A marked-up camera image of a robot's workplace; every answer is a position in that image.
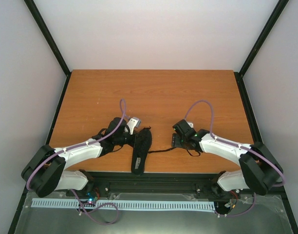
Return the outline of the black canvas shoe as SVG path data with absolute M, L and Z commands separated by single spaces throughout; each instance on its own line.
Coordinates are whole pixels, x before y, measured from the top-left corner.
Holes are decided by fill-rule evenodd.
M 135 136 L 132 152 L 131 172 L 140 176 L 145 170 L 145 161 L 152 145 L 150 128 L 143 128 Z

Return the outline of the black shoelace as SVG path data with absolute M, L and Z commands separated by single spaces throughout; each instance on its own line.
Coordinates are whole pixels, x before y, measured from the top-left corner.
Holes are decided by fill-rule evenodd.
M 151 150 L 151 151 L 148 151 L 148 154 L 153 154 L 153 153 L 164 153 L 164 152 L 172 151 L 172 150 L 174 150 L 174 149 L 175 149 L 175 147 L 171 147 L 171 148 L 164 149 L 164 150 Z

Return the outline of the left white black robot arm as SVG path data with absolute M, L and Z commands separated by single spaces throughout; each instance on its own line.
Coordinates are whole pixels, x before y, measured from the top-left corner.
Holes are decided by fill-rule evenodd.
M 114 118 L 107 129 L 85 142 L 63 148 L 43 145 L 21 172 L 30 190 L 39 197 L 53 191 L 77 190 L 83 196 L 94 192 L 94 179 L 83 169 L 68 168 L 88 159 L 95 159 L 116 152 L 115 147 L 132 146 L 137 136 L 136 128 L 141 120 L 133 117 L 128 121 Z

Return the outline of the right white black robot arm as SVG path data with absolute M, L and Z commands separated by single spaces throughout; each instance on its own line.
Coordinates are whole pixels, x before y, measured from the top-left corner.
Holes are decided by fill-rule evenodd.
M 222 172 L 216 184 L 223 191 L 250 189 L 265 195 L 283 182 L 283 169 L 262 142 L 241 144 L 218 137 L 208 130 L 195 131 L 193 123 L 180 120 L 174 126 L 172 147 L 210 153 L 237 164 L 240 169 Z

